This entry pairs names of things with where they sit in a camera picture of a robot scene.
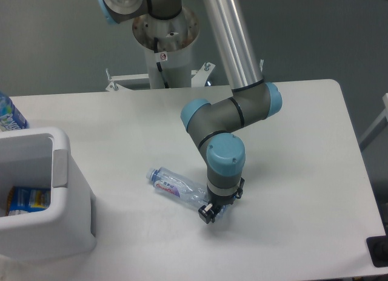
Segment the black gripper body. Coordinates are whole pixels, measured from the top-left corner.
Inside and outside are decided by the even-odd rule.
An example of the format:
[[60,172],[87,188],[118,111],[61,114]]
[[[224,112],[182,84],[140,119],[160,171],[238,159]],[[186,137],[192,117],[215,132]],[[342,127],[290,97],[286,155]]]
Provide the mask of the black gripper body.
[[209,194],[209,202],[213,205],[213,210],[221,210],[221,208],[225,205],[232,205],[236,199],[240,199],[243,195],[243,187],[244,187],[245,179],[241,178],[239,184],[236,187],[236,191],[233,194],[227,196],[221,196],[215,194],[207,188]]

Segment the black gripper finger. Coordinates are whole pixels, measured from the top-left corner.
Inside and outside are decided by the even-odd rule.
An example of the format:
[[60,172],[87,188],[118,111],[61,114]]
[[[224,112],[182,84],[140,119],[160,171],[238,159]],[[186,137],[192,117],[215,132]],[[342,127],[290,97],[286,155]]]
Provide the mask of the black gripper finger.
[[199,217],[206,223],[214,223],[217,220],[217,217],[223,211],[222,206],[214,205],[213,203],[208,203],[206,205],[201,206],[198,209]]

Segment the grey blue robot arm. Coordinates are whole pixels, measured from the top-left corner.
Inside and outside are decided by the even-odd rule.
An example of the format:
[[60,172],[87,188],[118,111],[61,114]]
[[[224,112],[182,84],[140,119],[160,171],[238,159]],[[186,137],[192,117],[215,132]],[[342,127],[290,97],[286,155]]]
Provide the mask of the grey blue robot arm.
[[[132,22],[152,89],[193,86],[190,61],[199,22],[182,0],[97,1],[107,22]],[[276,114],[283,99],[278,88],[263,78],[238,0],[204,0],[204,4],[232,95],[217,103],[205,99],[187,103],[181,121],[207,166],[209,200],[198,213],[210,223],[243,194],[246,152],[235,131]]]

